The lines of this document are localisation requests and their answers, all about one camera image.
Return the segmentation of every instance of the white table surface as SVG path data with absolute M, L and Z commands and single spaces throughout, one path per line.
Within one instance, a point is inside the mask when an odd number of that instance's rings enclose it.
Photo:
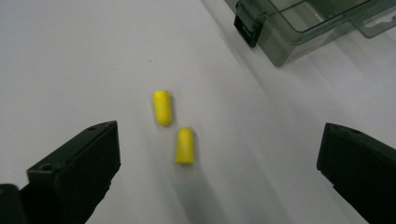
M 396 147 L 396 29 L 275 68 L 222 0 L 0 2 L 0 182 L 117 120 L 122 166 L 91 224 L 366 223 L 316 169 L 326 122 Z M 159 127 L 151 94 L 172 92 Z M 177 130 L 196 163 L 173 163 Z

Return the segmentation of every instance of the plastic container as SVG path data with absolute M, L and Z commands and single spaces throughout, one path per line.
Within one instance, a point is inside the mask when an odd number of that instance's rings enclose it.
M 234 25 L 247 43 L 258 43 L 275 66 L 282 66 L 341 35 L 358 29 L 371 38 L 396 26 L 365 23 L 396 8 L 396 0 L 225 0 Z

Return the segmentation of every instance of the screw hole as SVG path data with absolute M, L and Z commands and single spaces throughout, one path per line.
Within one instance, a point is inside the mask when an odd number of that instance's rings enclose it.
M 50 171 L 52 169 L 53 169 L 53 166 L 49 163 L 41 166 L 41 170 L 43 170 L 43 171 Z

